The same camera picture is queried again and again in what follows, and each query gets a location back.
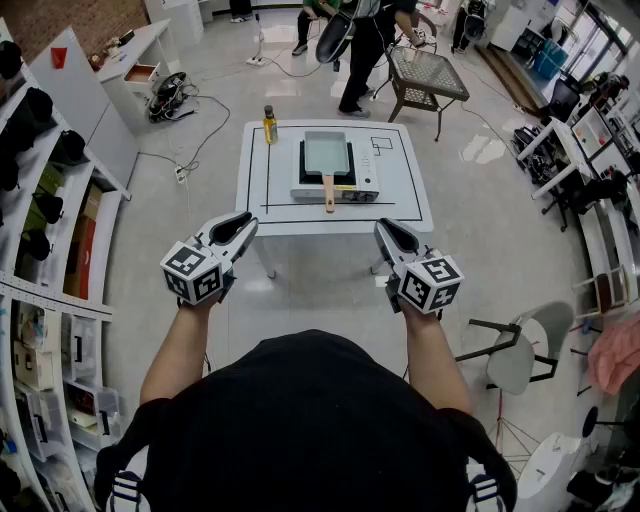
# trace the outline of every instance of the power strip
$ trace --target power strip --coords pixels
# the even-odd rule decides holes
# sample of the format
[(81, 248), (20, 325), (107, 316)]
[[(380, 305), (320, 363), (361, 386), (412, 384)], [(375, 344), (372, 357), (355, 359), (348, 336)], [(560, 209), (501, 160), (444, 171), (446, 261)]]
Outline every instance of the power strip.
[(174, 171), (176, 173), (176, 179), (178, 180), (178, 183), (182, 185), (184, 180), (187, 179), (187, 175), (184, 173), (184, 170), (180, 166), (176, 167)]
[(250, 59), (247, 59), (247, 64), (249, 64), (250, 66), (261, 68), (262, 66), (265, 66), (267, 64), (267, 59), (264, 59), (262, 57), (258, 57), (257, 59), (254, 59), (252, 57)]

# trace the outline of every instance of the wooden handle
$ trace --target wooden handle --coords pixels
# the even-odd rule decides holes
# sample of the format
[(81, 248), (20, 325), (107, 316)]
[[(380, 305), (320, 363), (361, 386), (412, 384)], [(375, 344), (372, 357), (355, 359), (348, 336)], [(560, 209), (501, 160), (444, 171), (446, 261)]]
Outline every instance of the wooden handle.
[(333, 174), (331, 176), (322, 176), (322, 184), (324, 185), (324, 204), (327, 213), (336, 211), (336, 201), (333, 196)]

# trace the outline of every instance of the bottle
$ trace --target bottle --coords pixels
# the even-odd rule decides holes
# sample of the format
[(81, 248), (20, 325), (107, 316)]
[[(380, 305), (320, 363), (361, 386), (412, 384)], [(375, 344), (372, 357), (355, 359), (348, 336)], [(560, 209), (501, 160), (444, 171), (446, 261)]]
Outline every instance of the bottle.
[(267, 144), (275, 144), (278, 142), (278, 123), (273, 115), (273, 107), (266, 105), (264, 107), (264, 137)]

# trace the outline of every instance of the sleeve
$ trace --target sleeve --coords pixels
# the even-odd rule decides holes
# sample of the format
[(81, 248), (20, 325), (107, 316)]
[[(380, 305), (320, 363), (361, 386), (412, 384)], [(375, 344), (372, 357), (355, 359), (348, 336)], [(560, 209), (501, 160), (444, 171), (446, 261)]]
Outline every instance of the sleeve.
[(405, 14), (413, 14), (416, 10), (418, 0), (396, 0), (396, 9)]
[(482, 424), (457, 409), (440, 409), (438, 413), (451, 426), (467, 455), (483, 464), (489, 476), (495, 478), (507, 510), (512, 511), (518, 498), (516, 479), (507, 462), (489, 440)]
[(138, 407), (122, 439), (98, 453), (94, 491), (96, 502), (102, 510), (105, 510), (111, 494), (114, 476), (118, 471), (126, 469), (133, 456), (151, 442), (153, 432), (161, 421), (164, 406), (169, 401), (168, 398), (158, 398)]

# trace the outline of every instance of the shiny floor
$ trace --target shiny floor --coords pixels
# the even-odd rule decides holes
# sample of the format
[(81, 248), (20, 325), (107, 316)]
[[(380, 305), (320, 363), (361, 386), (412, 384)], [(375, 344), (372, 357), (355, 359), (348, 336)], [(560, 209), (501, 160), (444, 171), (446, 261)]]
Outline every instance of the shiny floor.
[[(277, 59), (289, 74), (305, 75), (318, 67), (316, 40), (310, 41), (306, 54), (292, 58), (297, 14), (290, 9), (261, 11), (262, 54)], [(317, 30), (314, 23), (311, 34)], [(223, 15), (205, 26), (198, 46), (181, 52), (183, 69), (200, 94), (223, 102), (231, 110), (230, 118), (198, 152), (199, 166), (189, 175), (188, 188), (177, 184), (169, 161), (140, 155), (129, 184), (132, 200), (121, 207), (107, 277), (115, 316), (106, 330), (104, 359), (106, 383), (122, 394), (127, 418), (136, 409), (145, 371), (176, 309), (159, 261), (176, 240), (185, 239), (209, 218), (234, 210), (244, 124), (260, 120), (268, 103), (278, 119), (338, 117), (348, 51), (338, 73), (325, 65), (307, 77), (293, 77), (273, 64), (260, 69), (244, 64), (257, 51), (258, 34), (255, 21), (230, 24)], [(571, 285), (585, 279), (588, 270), (580, 233), (574, 225), (561, 233), (557, 211), (540, 214), (548, 199), (531, 200), (531, 181), (516, 165), (510, 146), (500, 140), (508, 142), (513, 129), (527, 121), (525, 115), (502, 97), (506, 92), (474, 51), (454, 59), (449, 36), (440, 34), (438, 41), (438, 53), (451, 60), (471, 94), (464, 108), (486, 121), (456, 102), (444, 112), (437, 143), (435, 113), (405, 108), (396, 122), (409, 130), (421, 167), (434, 220), (433, 244), (451, 254), (466, 276), (442, 320), (458, 355), (485, 348), (495, 338), (490, 331), (469, 327), (470, 318), (508, 322), (551, 300), (575, 304)], [(380, 85), (386, 77), (385, 63), (374, 70), (369, 85)], [(371, 120), (386, 121), (394, 104), (393, 90), (387, 86), (378, 101), (363, 106), (373, 112)], [(141, 151), (188, 163), (226, 116), (207, 98), (194, 106), (197, 115), (151, 127), (139, 139)], [(368, 273), (377, 251), (373, 236), (291, 237), (284, 243), (268, 239), (266, 245), (278, 278), (269, 280), (249, 251), (236, 265), (239, 279), (227, 300), (214, 308), (208, 351), (218, 367), (267, 337), (319, 328), (346, 336), (402, 375), (404, 323), (393, 315), (386, 294)], [(535, 349), (544, 354), (545, 340), (535, 332), (530, 336), (540, 341)], [(531, 384), (521, 396), (506, 395), (505, 416), (538, 440), (553, 432), (579, 436), (586, 412), (602, 397), (589, 391), (576, 398), (584, 387), (585, 363), (569, 348), (584, 348), (590, 342), (590, 337), (571, 333), (556, 377)], [(485, 363), (479, 358), (461, 367), (472, 388), (476, 416), (490, 430), (499, 394), (485, 390)], [(507, 436), (504, 443), (505, 452), (518, 450)], [(534, 498), (521, 501), (518, 510), (558, 510), (567, 499), (564, 488), (572, 463), (573, 456), (566, 457), (552, 482)]]

